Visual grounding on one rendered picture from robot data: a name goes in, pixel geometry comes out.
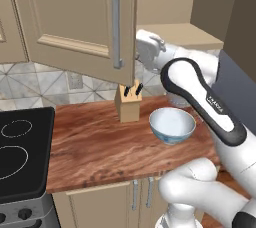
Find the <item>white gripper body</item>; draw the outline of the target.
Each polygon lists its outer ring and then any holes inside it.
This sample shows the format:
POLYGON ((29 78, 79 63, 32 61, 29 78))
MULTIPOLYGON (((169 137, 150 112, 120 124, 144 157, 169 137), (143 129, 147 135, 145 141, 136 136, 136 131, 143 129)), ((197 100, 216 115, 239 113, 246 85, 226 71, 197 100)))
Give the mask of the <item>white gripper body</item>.
POLYGON ((155 58, 161 51, 166 51, 165 41, 155 33, 139 29, 136 33, 136 49, 138 60, 144 67, 150 72, 157 73, 155 58))

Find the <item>beige open cabinet carcass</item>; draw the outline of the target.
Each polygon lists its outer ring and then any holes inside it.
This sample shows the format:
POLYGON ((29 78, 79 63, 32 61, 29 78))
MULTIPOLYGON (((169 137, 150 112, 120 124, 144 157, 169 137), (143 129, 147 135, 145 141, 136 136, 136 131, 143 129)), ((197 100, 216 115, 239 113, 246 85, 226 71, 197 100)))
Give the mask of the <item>beige open cabinet carcass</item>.
POLYGON ((234 0, 138 0, 137 27, 199 50, 223 47, 234 0))

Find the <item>white and blue bowl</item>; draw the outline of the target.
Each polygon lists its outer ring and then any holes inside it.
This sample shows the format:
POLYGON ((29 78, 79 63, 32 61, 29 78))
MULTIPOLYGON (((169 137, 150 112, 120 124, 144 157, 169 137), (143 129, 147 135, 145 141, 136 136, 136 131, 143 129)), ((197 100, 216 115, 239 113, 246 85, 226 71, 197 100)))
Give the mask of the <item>white and blue bowl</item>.
POLYGON ((173 107, 154 110, 149 116, 149 124, 153 134, 167 145, 187 140, 196 128, 191 114, 173 107))

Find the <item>brown tall cabinet panel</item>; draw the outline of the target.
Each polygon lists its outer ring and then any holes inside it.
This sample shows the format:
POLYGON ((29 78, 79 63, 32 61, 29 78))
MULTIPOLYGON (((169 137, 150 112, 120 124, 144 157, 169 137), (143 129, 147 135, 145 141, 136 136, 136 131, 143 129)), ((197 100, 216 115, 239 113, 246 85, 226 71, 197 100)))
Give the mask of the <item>brown tall cabinet panel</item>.
POLYGON ((224 51, 256 83, 256 0, 235 0, 224 51))

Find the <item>beige base cabinet door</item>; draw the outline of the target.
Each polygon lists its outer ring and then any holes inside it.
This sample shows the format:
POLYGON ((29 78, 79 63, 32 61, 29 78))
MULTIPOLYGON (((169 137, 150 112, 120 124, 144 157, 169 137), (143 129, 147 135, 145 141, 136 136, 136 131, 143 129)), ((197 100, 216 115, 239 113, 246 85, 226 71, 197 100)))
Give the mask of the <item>beige base cabinet door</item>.
POLYGON ((132 210, 133 181, 67 192, 76 228, 138 228, 137 208, 132 210))
POLYGON ((160 178, 153 178, 154 186, 150 208, 146 207, 148 196, 148 178, 143 178, 141 180, 139 228, 155 228, 156 222, 167 210, 167 203, 162 199, 158 190, 160 178))

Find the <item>wooden knife block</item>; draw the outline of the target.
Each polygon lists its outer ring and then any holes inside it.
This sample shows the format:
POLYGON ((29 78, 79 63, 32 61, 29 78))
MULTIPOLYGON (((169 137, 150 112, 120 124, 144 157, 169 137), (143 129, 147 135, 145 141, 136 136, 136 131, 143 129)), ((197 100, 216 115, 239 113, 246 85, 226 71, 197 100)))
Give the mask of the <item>wooden knife block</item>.
POLYGON ((140 118, 140 102, 142 94, 136 95, 139 81, 134 81, 127 96, 124 96, 125 86, 119 84, 115 95, 115 106, 121 123, 138 121, 140 118))

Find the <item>dark grey fridge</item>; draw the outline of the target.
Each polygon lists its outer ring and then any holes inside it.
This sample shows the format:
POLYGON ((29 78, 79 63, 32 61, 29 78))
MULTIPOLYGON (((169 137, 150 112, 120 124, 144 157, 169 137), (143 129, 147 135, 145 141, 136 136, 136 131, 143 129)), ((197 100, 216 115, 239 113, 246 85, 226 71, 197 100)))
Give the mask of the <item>dark grey fridge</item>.
POLYGON ((256 135, 256 83, 223 51, 214 92, 233 114, 256 135))

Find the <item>black stove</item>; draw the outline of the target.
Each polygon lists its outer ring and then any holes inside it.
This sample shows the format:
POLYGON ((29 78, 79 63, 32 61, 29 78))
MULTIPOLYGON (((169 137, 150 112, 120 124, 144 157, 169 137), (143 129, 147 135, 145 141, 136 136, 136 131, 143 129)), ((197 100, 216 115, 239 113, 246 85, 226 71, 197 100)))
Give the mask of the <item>black stove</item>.
POLYGON ((0 112, 0 228, 61 228, 46 191, 54 116, 52 107, 0 112))

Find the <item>grey wall socket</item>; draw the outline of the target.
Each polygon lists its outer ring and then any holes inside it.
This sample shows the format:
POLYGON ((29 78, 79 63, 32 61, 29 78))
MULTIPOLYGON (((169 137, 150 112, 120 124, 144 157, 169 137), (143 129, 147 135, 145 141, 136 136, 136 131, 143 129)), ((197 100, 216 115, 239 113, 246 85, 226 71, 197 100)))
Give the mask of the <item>grey wall socket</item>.
POLYGON ((80 74, 68 72, 68 83, 70 89, 82 89, 83 88, 83 79, 80 74))

